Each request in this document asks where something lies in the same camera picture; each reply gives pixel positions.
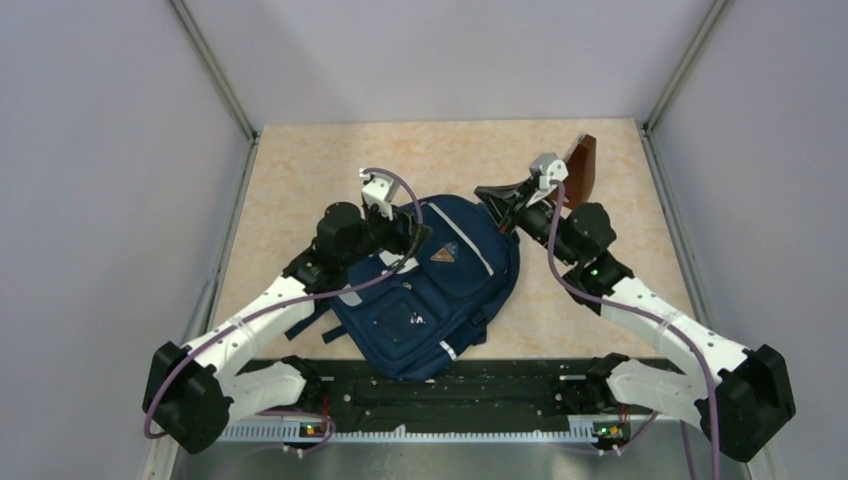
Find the navy blue student backpack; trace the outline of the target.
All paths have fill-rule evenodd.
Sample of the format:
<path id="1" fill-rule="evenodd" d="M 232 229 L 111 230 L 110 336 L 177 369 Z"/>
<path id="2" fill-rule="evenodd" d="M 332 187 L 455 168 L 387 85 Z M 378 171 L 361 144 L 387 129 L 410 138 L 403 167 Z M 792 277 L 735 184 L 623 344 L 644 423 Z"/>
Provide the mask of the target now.
<path id="1" fill-rule="evenodd" d="M 323 340 L 349 335 L 374 369 L 401 380 L 427 380 L 468 347 L 484 343 L 519 277 L 519 236 L 502 234 L 484 205 L 458 195 L 425 197 L 420 205 L 432 235 L 400 272 L 318 302 L 286 338 L 333 311 L 340 325 Z M 430 260 L 443 247 L 454 263 Z"/>

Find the small orange eraser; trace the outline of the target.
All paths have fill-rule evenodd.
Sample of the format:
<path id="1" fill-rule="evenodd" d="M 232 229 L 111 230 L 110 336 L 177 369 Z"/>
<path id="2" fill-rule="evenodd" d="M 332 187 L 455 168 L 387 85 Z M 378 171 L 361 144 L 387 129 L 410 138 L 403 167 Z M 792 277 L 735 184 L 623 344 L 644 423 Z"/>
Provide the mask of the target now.
<path id="1" fill-rule="evenodd" d="M 433 261 L 433 262 L 440 262 L 440 263 L 454 263 L 456 261 L 456 258 L 454 256 L 454 254 L 448 248 L 443 247 L 443 248 L 439 249 L 438 251 L 436 251 L 431 256 L 430 260 Z"/>

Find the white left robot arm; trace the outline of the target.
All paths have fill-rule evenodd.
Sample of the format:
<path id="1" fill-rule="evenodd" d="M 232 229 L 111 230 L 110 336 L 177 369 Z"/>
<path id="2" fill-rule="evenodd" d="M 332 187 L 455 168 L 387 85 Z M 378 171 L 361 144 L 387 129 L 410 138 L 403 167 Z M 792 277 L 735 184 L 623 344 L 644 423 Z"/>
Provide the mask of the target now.
<path id="1" fill-rule="evenodd" d="M 144 435 L 170 437 L 195 454 L 230 424 L 271 407 L 314 410 L 321 388 L 295 367 L 282 361 L 248 373 L 243 367 L 321 301 L 397 275 L 430 232 L 419 201 L 386 211 L 369 203 L 327 207 L 309 246 L 247 306 L 183 345 L 167 342 L 156 350 L 142 402 Z"/>

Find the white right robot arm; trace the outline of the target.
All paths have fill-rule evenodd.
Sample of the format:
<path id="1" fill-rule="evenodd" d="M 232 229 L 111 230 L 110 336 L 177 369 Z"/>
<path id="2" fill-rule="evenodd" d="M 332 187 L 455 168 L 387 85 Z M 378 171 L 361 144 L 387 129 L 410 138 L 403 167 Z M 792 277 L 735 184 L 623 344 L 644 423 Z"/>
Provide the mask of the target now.
<path id="1" fill-rule="evenodd" d="M 661 299 L 610 252 L 610 216 L 595 202 L 568 215 L 535 198 L 529 182 L 478 186 L 475 195 L 507 233 L 523 230 L 546 248 L 551 268 L 572 299 L 650 344 L 672 370 L 627 355 L 595 360 L 586 397 L 600 412 L 644 407 L 699 428 L 719 452 L 752 460 L 796 415 L 786 360 L 769 345 L 727 339 Z"/>

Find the brown wooden metronome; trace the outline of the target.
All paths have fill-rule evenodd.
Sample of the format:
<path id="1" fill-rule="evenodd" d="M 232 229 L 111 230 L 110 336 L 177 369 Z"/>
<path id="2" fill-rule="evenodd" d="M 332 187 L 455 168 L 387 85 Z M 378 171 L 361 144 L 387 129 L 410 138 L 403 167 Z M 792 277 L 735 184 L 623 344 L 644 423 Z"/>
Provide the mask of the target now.
<path id="1" fill-rule="evenodd" d="M 564 182 L 566 208 L 573 210 L 590 199 L 596 180 L 596 152 L 597 139 L 581 133 L 565 154 L 563 161 L 568 172 Z"/>

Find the aluminium frame rail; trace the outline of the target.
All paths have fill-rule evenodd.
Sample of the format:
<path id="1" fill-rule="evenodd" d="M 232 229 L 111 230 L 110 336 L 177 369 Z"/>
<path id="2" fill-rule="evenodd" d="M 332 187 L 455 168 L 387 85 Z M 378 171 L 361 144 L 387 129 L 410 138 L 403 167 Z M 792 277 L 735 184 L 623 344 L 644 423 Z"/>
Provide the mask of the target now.
<path id="1" fill-rule="evenodd" d="M 577 384 L 366 385 L 299 402 L 293 415 L 255 416 L 221 441 L 342 443 L 597 443 L 625 439 L 644 407 L 598 403 Z"/>

